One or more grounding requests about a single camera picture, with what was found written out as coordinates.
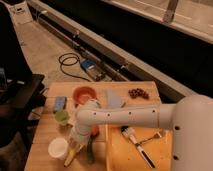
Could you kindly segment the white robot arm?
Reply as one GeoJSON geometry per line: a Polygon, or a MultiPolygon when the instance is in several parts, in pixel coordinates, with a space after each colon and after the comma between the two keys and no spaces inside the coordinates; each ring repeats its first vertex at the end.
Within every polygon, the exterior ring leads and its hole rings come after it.
{"type": "Polygon", "coordinates": [[[171,171],[213,171],[213,98],[197,94],[176,104],[111,109],[90,100],[76,112],[71,137],[86,144],[92,126],[103,124],[171,129],[171,171]]]}

